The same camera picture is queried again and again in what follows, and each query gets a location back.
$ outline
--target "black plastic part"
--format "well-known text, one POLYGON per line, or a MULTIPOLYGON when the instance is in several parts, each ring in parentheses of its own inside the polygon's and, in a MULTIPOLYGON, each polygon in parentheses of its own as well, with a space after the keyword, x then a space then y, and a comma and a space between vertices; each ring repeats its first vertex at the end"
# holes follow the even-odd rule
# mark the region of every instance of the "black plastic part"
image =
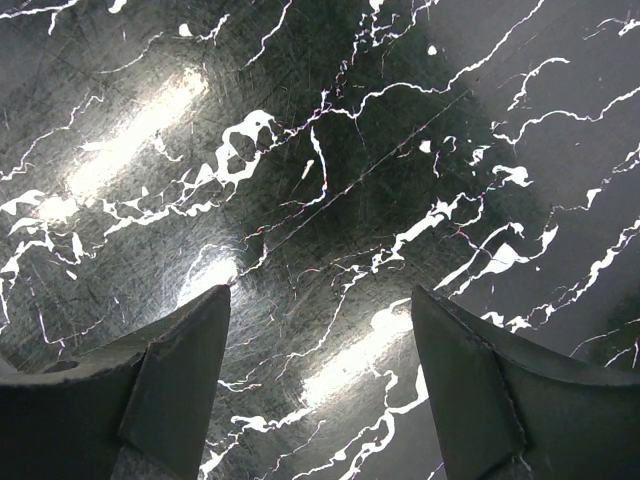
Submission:
POLYGON ((131 441, 176 478, 195 479, 229 303, 228 287, 216 287, 48 373, 0 376, 1 478, 108 480, 131 441))
POLYGON ((412 318, 449 480, 640 478, 640 376, 552 352, 420 287, 412 318))

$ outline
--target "black marble surface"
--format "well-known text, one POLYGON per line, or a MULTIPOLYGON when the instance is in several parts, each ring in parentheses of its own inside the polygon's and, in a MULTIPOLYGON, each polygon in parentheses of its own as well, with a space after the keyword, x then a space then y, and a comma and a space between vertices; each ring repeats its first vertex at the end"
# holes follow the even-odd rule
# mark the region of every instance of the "black marble surface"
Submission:
POLYGON ((0 353, 232 283, 202 479, 445 478, 415 284, 638 367, 640 2, 1 6, 0 353))

